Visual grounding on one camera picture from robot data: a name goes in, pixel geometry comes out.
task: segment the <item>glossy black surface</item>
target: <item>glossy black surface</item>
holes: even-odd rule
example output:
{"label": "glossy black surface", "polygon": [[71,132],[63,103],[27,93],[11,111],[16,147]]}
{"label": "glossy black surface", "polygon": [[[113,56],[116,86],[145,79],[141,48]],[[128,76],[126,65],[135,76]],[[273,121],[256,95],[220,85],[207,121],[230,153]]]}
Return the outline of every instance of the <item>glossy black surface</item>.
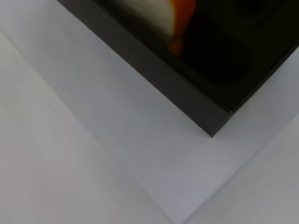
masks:
{"label": "glossy black surface", "polygon": [[178,58],[111,0],[59,0],[213,136],[290,56],[297,0],[200,0]]}

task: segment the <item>white table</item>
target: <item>white table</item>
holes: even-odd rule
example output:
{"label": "white table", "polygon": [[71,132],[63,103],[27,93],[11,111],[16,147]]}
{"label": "white table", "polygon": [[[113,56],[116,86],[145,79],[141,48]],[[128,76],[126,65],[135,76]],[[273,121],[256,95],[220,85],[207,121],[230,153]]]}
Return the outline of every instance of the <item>white table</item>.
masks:
{"label": "white table", "polygon": [[299,51],[211,139],[55,0],[0,4],[0,29],[176,224],[299,111]]}

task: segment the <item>black case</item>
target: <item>black case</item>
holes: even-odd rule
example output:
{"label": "black case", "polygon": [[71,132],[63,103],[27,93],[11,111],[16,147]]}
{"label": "black case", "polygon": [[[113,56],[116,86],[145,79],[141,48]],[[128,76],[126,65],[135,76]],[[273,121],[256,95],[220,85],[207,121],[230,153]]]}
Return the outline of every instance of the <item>black case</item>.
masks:
{"label": "black case", "polygon": [[299,40],[297,0],[199,1],[181,59],[113,1],[59,1],[211,136]]}

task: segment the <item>white object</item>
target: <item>white object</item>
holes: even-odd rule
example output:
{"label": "white object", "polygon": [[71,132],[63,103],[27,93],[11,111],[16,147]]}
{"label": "white object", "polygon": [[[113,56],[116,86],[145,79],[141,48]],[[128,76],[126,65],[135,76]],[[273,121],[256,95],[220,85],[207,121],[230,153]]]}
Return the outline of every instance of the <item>white object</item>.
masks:
{"label": "white object", "polygon": [[0,34],[0,223],[170,224]]}
{"label": "white object", "polygon": [[188,224],[299,223],[299,115]]}

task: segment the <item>white surface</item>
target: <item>white surface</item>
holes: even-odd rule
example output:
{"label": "white surface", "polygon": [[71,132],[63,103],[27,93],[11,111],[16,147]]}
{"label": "white surface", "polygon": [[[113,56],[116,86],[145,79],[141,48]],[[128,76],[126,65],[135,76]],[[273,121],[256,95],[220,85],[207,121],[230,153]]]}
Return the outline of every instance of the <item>white surface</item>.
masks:
{"label": "white surface", "polygon": [[170,224],[0,34],[0,223]]}
{"label": "white surface", "polygon": [[299,115],[188,224],[299,223]]}
{"label": "white surface", "polygon": [[211,139],[55,0],[0,4],[0,28],[177,224],[299,111],[299,51]]}

